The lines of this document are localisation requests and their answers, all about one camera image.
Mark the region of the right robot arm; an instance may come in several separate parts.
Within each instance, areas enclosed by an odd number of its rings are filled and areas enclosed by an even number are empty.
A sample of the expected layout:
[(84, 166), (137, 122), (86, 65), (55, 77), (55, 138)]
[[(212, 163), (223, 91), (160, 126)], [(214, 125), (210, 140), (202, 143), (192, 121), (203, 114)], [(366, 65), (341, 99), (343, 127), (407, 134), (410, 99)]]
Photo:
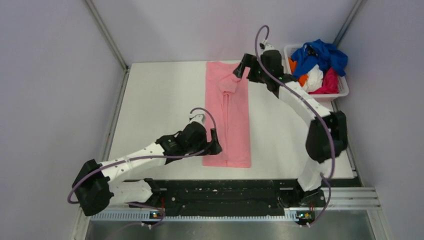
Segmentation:
[(294, 202), (307, 206), (318, 194), (322, 182), (334, 176), (336, 158), (348, 146), (346, 115), (324, 107), (293, 75), (284, 73), (278, 50), (265, 50), (260, 56), (244, 54), (233, 75), (241, 78), (246, 68), (250, 82), (265, 84), (267, 90), (289, 105), (308, 127), (305, 142), (308, 160), (293, 188)]

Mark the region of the pink t-shirt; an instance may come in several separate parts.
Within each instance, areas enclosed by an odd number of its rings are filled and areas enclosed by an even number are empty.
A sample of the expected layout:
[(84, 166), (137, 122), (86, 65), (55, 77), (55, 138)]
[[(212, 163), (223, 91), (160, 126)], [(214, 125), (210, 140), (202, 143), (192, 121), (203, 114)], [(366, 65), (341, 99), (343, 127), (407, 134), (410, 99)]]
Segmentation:
[(213, 120), (206, 128), (216, 127), (222, 152), (207, 155), (202, 164), (208, 167), (249, 168), (252, 164), (247, 75), (234, 75), (236, 63), (208, 61), (205, 73), (205, 109)]

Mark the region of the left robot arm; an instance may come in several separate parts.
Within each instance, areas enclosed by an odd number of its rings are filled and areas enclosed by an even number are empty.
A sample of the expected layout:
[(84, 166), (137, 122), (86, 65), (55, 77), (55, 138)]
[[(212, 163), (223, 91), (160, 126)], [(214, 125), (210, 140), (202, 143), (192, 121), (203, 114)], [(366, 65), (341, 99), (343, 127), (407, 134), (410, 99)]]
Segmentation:
[(87, 217), (109, 206), (133, 202), (154, 207), (160, 202), (161, 194), (151, 180), (136, 180), (135, 173), (184, 158), (221, 152), (217, 128), (213, 126), (207, 130), (202, 123), (192, 120), (183, 130), (163, 135), (129, 155), (104, 162), (86, 161), (72, 183), (70, 195), (76, 196), (76, 200), (69, 200), (69, 203), (78, 204)]

